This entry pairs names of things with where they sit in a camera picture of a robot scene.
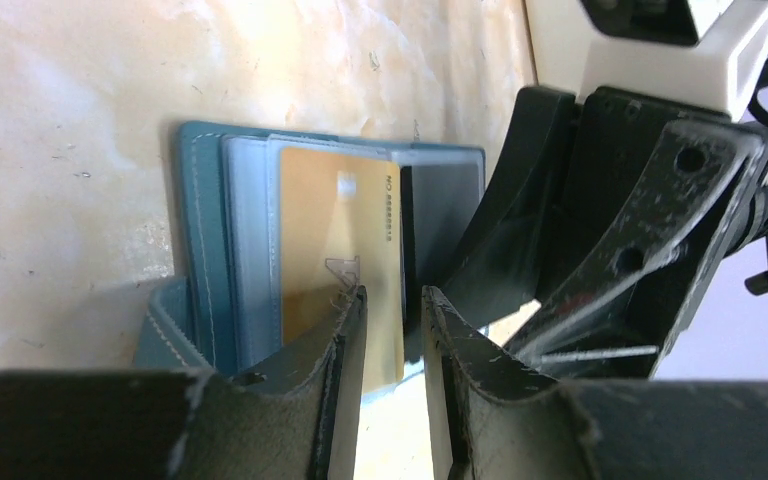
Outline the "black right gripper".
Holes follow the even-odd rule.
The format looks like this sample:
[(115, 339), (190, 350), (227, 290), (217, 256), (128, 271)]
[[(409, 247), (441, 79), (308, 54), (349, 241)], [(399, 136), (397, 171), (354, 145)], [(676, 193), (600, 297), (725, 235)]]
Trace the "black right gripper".
[(597, 89), (581, 112), (541, 261), (575, 116), (572, 93), (518, 92), (440, 287), (474, 328), (536, 296), (540, 309), (506, 349), (543, 375), (645, 379), (688, 326), (720, 262), (768, 220), (759, 194), (768, 132)]

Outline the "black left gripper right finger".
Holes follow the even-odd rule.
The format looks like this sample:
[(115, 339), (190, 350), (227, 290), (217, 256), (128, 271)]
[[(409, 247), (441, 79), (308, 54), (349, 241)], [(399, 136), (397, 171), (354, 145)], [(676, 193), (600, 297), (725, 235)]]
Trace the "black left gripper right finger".
[(558, 381), (422, 310), (437, 479), (768, 479), (768, 382)]

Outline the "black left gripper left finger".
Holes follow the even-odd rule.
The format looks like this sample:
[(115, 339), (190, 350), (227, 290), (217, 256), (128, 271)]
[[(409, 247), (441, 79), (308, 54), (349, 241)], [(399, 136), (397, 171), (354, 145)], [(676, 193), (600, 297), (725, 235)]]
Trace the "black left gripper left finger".
[(0, 479), (349, 479), (367, 293), (234, 377), (0, 370)]

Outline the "blue leather card holder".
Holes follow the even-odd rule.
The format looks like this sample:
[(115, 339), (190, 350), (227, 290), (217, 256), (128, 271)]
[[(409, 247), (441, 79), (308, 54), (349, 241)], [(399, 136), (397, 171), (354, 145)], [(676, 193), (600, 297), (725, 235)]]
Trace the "blue leather card holder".
[(280, 351), (279, 155), (311, 147), (403, 165), (466, 163), (476, 147), (184, 123), (177, 136), (188, 271), (152, 298), (134, 363), (232, 376)]

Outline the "gold credit card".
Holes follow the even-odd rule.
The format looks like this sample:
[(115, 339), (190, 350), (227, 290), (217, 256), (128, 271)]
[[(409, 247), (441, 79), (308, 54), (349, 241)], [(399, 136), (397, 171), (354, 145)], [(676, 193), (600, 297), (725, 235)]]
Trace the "gold credit card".
[(282, 339), (338, 297), (367, 291), (364, 393), (404, 376), (401, 169), (388, 160), (286, 147), (279, 155)]

